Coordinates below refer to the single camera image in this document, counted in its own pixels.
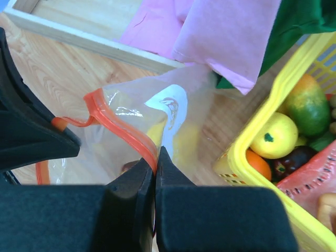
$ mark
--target green cloth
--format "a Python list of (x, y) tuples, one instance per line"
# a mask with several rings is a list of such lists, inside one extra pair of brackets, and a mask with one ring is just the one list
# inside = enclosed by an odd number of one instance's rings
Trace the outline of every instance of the green cloth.
[[(336, 0), (282, 0), (273, 24), (259, 76), (304, 34), (336, 31)], [(221, 78), (217, 88), (232, 88)]]

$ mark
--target yellow plastic basket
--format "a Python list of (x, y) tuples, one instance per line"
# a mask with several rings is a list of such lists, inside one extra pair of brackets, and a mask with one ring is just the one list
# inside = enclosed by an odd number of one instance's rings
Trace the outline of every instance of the yellow plastic basket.
[(309, 36), (274, 80), (268, 99), (214, 167), (216, 173), (233, 185), (265, 186), (274, 190), (286, 207), (301, 248), (306, 251), (336, 251), (335, 235), (253, 169), (245, 153), (256, 133), (276, 112), (305, 72), (313, 75), (325, 92), (336, 93), (336, 71), (333, 71), (336, 68), (335, 57), (336, 33)]

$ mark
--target lemon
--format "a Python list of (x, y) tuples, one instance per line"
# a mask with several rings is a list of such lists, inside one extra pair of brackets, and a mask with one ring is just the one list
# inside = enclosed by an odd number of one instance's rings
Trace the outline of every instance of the lemon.
[[(161, 138), (165, 122), (153, 125), (147, 132), (147, 136), (156, 144), (161, 146)], [(172, 143), (172, 161), (184, 174), (192, 174), (193, 165), (197, 160), (197, 146), (199, 141), (200, 128), (191, 123), (184, 122), (178, 132), (173, 136)]]
[(298, 140), (298, 128), (286, 115), (275, 112), (255, 136), (251, 149), (266, 159), (288, 155)]

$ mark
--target toy food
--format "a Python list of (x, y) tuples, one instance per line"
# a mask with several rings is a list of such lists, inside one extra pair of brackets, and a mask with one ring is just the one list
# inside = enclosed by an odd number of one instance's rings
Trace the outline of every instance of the toy food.
[(185, 174), (191, 175), (194, 171), (193, 162), (197, 160), (197, 146), (199, 141), (199, 127), (189, 121), (185, 121), (179, 130), (173, 133), (164, 132), (166, 122), (153, 125), (147, 132), (147, 136), (156, 144), (156, 146), (164, 145), (173, 163)]
[(285, 105), (287, 115), (293, 119), (302, 135), (315, 138), (328, 129), (331, 122), (329, 104), (312, 76), (305, 74), (301, 77), (285, 99)]
[(336, 135), (332, 134), (330, 131), (326, 131), (319, 138), (310, 140), (307, 145), (317, 151), (322, 151), (325, 147), (331, 144), (335, 139), (336, 139)]
[(308, 161), (318, 152), (309, 146), (298, 146), (288, 155), (274, 160), (275, 179), (282, 180), (292, 174), (298, 168), (308, 163)]
[(295, 143), (295, 147), (296, 146), (301, 146), (301, 145), (306, 145), (307, 144), (307, 138), (305, 138), (305, 137), (303, 137), (303, 136), (299, 136), (298, 137), (298, 140), (296, 141), (296, 143)]
[(249, 165), (256, 169), (262, 176), (264, 176), (268, 180), (272, 179), (271, 169), (268, 163), (264, 159), (262, 159), (261, 156), (254, 153), (253, 151), (247, 150), (246, 159)]
[(307, 164), (281, 180), (277, 187), (313, 216), (318, 199), (336, 189), (336, 140)]
[(319, 198), (317, 219), (336, 235), (336, 193), (326, 193)]
[(289, 154), (298, 139), (298, 128), (286, 115), (275, 112), (257, 133), (250, 148), (266, 159)]

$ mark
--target wooden tray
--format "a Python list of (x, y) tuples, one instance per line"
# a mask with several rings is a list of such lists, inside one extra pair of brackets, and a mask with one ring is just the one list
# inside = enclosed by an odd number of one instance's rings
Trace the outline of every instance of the wooden tray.
[(156, 73), (183, 64), (115, 42), (142, 0), (10, 0), (4, 13), (19, 28)]

